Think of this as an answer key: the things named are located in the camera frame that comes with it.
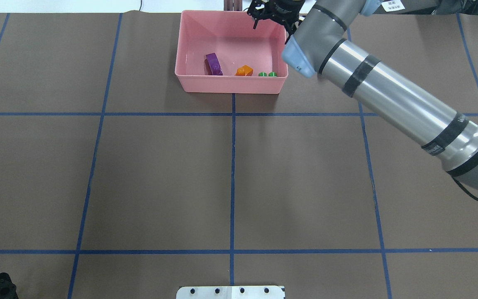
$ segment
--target black cable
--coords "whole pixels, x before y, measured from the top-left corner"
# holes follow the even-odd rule
[[[476,197],[475,195],[473,195],[470,191],[468,191],[468,189],[466,189],[466,187],[464,187],[464,185],[462,185],[461,182],[459,182],[456,178],[454,178],[453,176],[451,177],[453,179],[453,181],[455,181],[455,183],[457,183],[457,185],[462,189],[462,191],[464,191],[467,195],[469,195],[469,197],[473,198],[474,200],[478,201],[478,197]]]

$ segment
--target purple block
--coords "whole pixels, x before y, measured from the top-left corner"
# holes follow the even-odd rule
[[[211,74],[214,76],[222,76],[222,70],[220,69],[219,60],[215,53],[211,53],[206,55],[207,64],[209,64],[209,68],[211,70]]]

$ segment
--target light blue joint cover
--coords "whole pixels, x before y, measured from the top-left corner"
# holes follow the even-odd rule
[[[366,0],[366,3],[363,6],[363,9],[361,10],[361,15],[364,15],[365,17],[369,17],[372,15],[374,12],[377,11],[377,8],[381,6],[382,0]]]
[[[298,42],[296,42],[294,36],[290,37],[283,53],[281,53],[281,57],[291,68],[294,68],[307,78],[311,78],[317,73],[309,60],[307,60],[307,57],[305,57],[304,52],[298,45]]]

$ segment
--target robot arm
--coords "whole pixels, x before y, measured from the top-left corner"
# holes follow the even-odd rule
[[[305,0],[264,0],[265,8],[270,4],[271,17],[260,17],[259,1],[248,10],[255,21],[283,20],[278,12]],[[284,61],[306,77],[326,76],[440,159],[455,180],[478,189],[478,125],[342,38],[359,13],[371,15],[380,4],[380,0],[317,0],[299,28],[290,32],[294,34],[283,51]]]

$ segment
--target white label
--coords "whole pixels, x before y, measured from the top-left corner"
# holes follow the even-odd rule
[[[285,299],[284,286],[182,287],[176,299]]]
[[[386,12],[404,10],[405,7],[401,0],[385,1],[381,3]]]

